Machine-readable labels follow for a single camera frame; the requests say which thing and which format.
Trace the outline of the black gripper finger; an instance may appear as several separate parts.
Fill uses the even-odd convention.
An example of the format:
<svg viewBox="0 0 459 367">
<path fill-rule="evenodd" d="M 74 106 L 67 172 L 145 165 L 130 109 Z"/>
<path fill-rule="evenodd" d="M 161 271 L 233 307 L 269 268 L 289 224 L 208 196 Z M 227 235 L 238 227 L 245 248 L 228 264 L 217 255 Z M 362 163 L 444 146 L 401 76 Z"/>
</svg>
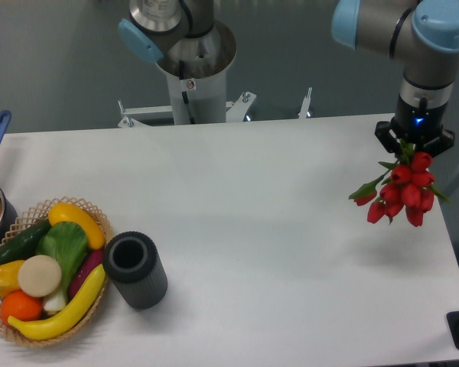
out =
<svg viewBox="0 0 459 367">
<path fill-rule="evenodd" d="M 451 130 L 443 129 L 439 136 L 432 140 L 419 145 L 416 151 L 429 154 L 432 158 L 443 154 L 448 149 L 454 146 L 454 132 Z"/>
<path fill-rule="evenodd" d="M 388 153 L 400 153 L 400 144 L 393 135 L 392 123 L 390 121 L 377 122 L 374 135 Z"/>
</svg>

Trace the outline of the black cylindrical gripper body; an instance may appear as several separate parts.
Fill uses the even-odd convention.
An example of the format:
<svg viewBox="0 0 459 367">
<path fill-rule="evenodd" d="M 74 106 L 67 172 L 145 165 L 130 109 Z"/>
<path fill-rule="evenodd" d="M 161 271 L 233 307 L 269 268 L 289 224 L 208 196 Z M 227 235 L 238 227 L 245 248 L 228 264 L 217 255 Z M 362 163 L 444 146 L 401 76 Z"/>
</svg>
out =
<svg viewBox="0 0 459 367">
<path fill-rule="evenodd" d="M 397 138 L 408 143 L 427 143 L 437 138 L 443 129 L 442 118 L 447 102 L 431 90 L 401 90 L 392 119 Z"/>
</svg>

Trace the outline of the grey robot arm, blue caps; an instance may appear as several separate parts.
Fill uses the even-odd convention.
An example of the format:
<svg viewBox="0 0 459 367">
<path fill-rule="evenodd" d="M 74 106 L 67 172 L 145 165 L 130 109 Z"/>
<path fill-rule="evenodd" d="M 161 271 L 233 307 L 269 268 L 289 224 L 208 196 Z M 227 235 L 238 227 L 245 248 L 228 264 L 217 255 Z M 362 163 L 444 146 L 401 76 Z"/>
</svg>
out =
<svg viewBox="0 0 459 367">
<path fill-rule="evenodd" d="M 226 72 L 236 56 L 232 31 L 212 1 L 132 1 L 119 36 L 166 76 L 174 122 L 225 122 Z M 333 39 L 404 63 L 395 115 L 376 125 L 390 153 L 402 142 L 432 156 L 454 144 L 442 125 L 459 65 L 459 1 L 341 1 Z"/>
</svg>

